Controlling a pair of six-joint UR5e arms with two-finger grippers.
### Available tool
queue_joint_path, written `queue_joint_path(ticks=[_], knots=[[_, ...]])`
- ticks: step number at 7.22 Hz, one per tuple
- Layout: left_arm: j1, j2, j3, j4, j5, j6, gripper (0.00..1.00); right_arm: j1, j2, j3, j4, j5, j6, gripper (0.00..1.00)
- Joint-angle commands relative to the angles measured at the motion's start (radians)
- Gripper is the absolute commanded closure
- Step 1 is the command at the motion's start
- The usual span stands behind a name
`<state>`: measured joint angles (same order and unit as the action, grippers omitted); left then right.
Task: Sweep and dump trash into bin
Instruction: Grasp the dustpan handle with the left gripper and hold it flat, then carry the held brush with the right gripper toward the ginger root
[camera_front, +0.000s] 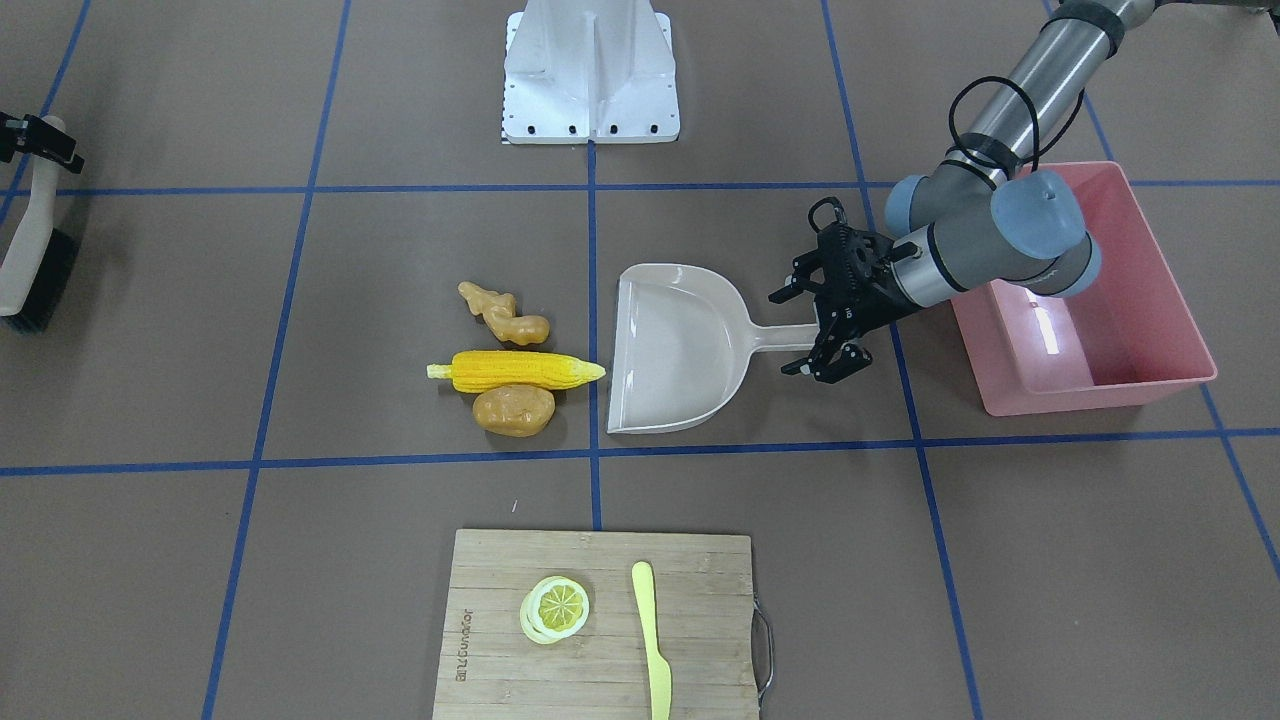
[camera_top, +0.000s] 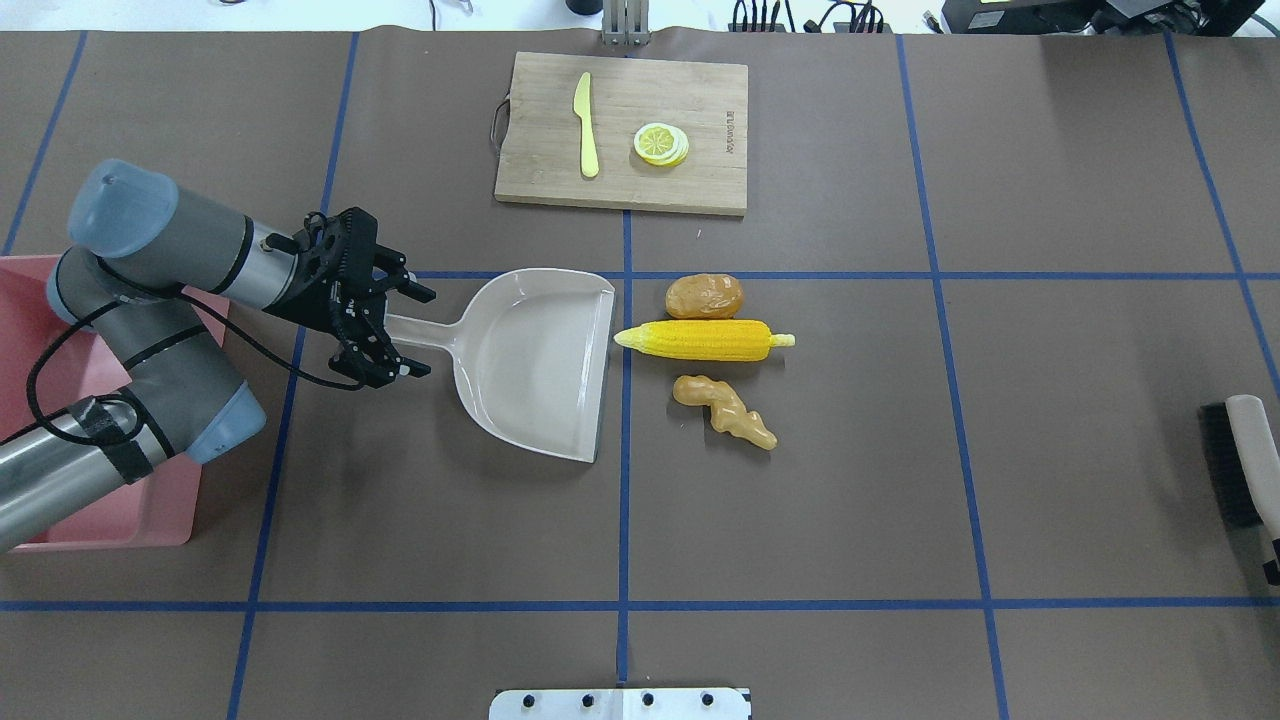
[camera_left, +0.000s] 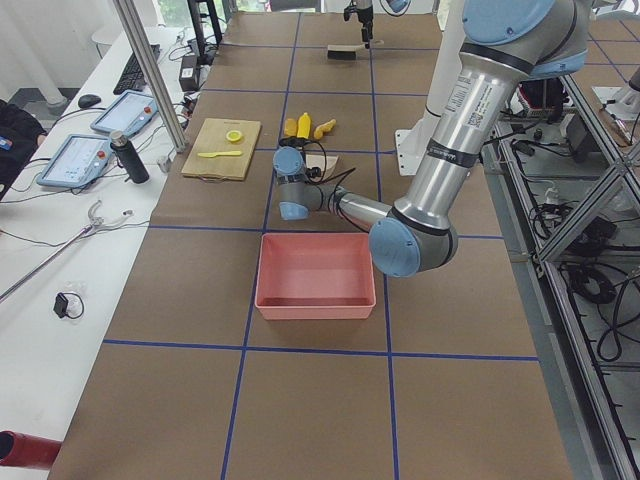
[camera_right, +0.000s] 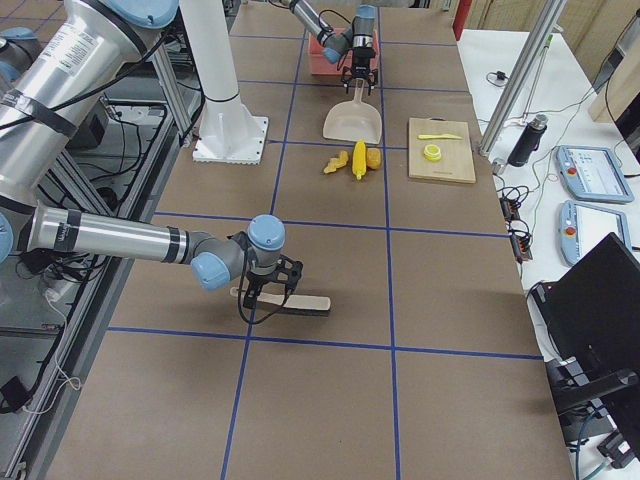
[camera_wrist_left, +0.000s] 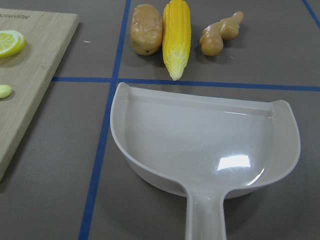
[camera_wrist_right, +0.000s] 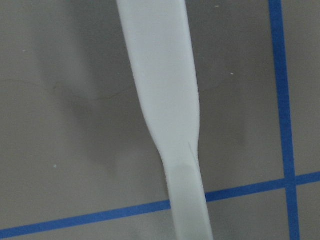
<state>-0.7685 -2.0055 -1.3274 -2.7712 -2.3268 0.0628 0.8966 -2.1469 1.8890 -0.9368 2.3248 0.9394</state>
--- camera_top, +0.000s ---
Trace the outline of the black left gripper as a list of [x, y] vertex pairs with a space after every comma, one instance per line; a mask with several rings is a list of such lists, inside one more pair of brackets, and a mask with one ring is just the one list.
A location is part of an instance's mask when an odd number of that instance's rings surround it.
[[[293, 236], [270, 233], [264, 250], [285, 260], [280, 296], [265, 313], [338, 338], [338, 373], [369, 388], [401, 377], [424, 378], [431, 368], [406, 357], [385, 331], [387, 295], [419, 304], [435, 300], [406, 256], [378, 243], [378, 220], [362, 208], [333, 217], [311, 213]], [[381, 277], [375, 278], [375, 270]]]

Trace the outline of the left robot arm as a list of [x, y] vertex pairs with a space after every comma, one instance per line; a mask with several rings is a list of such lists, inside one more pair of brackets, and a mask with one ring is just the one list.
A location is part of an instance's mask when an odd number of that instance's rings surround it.
[[[287, 234], [120, 159], [95, 167], [68, 217], [72, 246], [46, 283], [67, 328], [33, 360], [31, 424], [3, 445], [3, 550], [35, 538], [178, 456], [207, 464], [268, 418], [206, 327], [198, 292], [329, 334], [335, 389], [381, 388], [430, 369], [387, 329], [392, 293], [435, 299], [378, 241], [360, 208], [311, 211]], [[47, 411], [38, 378], [72, 337], [92, 331], [128, 375], [119, 389]]]

